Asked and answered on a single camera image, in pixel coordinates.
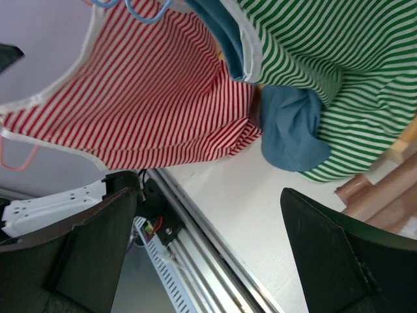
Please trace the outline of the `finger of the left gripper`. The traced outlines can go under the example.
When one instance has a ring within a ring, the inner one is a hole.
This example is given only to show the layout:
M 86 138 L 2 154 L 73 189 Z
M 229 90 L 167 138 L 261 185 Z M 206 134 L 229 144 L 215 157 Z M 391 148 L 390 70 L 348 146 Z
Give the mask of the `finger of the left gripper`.
M 25 54 L 17 46 L 0 44 L 0 73 L 2 74 L 24 56 Z

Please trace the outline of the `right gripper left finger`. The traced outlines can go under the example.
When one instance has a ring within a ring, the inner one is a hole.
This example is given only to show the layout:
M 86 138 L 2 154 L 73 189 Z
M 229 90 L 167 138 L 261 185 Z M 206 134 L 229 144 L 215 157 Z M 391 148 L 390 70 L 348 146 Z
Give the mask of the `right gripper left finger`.
M 110 312 L 137 192 L 1 244 L 2 312 Z

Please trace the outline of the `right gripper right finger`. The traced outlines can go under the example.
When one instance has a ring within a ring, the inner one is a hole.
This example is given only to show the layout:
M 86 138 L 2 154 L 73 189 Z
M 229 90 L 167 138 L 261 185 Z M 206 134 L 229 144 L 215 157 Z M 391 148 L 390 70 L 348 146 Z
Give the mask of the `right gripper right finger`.
M 416 240 L 284 188 L 281 211 L 310 312 L 415 312 Z

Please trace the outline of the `blue tank top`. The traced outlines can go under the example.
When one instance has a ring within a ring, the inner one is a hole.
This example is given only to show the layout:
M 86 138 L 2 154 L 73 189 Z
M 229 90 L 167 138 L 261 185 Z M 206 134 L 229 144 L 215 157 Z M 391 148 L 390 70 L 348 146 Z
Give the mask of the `blue tank top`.
M 236 1 L 188 1 L 218 40 L 232 79 L 257 84 L 262 45 L 257 31 Z M 314 91 L 268 85 L 261 89 L 261 152 L 271 165 L 307 171 L 330 156 L 330 146 L 317 138 L 322 104 Z

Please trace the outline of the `red white striped tank top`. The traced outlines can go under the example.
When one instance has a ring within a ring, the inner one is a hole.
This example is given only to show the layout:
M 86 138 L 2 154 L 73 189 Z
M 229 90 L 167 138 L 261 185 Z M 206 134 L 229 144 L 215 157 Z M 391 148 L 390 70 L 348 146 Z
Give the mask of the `red white striped tank top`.
M 253 85 L 237 82 L 194 12 L 141 23 L 93 6 L 80 56 L 53 85 L 1 105 L 3 135 L 81 155 L 105 170 L 233 156 L 261 129 Z

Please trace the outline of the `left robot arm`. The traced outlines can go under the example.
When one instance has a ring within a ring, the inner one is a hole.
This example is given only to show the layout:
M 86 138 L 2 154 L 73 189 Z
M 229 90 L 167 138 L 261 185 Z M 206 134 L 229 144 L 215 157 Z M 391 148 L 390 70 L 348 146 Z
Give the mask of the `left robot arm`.
M 24 56 L 24 53 L 13 45 L 1 43 L 1 72 L 12 66 Z M 5 116 L 10 112 L 18 112 L 34 108 L 40 102 L 41 96 L 35 95 L 26 100 L 1 104 L 1 115 Z M 21 142 L 33 143 L 33 150 L 20 168 L 9 168 L 16 171 L 24 170 L 31 163 L 39 147 L 48 147 L 61 150 L 67 153 L 80 155 L 94 162 L 99 168 L 106 169 L 104 163 L 95 156 L 88 156 L 86 152 L 74 148 L 57 145 L 36 139 L 25 134 L 18 134 L 4 126 L 1 122 L 1 166 L 6 168 L 3 162 L 3 138 L 18 140 Z M 106 175 L 103 179 L 92 184 L 44 196 L 26 200 L 12 200 L 1 198 L 1 245 L 10 243 L 11 239 L 40 230 L 60 220 L 78 214 L 86 209 L 100 203 L 124 188 L 140 189 L 139 175 L 133 171 L 119 171 Z

